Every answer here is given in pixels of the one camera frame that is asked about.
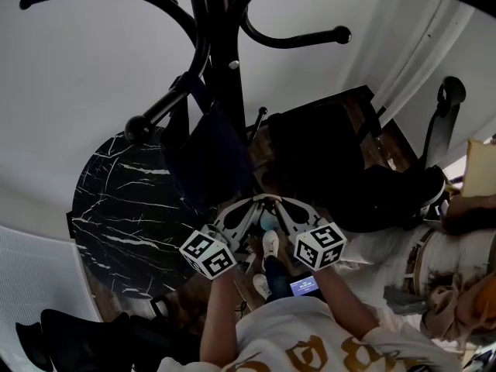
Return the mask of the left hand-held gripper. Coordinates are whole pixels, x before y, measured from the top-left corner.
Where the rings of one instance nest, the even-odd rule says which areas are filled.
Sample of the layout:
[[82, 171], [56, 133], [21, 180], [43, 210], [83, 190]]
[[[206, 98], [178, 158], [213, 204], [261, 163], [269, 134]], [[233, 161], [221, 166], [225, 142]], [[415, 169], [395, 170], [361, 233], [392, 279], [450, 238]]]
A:
[[248, 266], [256, 254], [248, 243], [250, 230], [261, 228], [261, 196], [246, 198], [224, 208], [213, 223], [195, 230], [180, 247], [190, 266], [209, 280], [240, 265]]

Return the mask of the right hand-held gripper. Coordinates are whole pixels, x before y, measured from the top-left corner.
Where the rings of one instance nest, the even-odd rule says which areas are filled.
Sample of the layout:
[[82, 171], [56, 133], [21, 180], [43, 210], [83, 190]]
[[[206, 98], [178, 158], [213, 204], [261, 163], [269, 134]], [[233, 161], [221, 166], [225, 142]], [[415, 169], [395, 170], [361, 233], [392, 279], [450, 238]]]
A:
[[293, 256], [318, 271], [334, 264], [347, 245], [347, 238], [334, 223], [302, 201], [271, 196], [281, 230], [293, 246]]

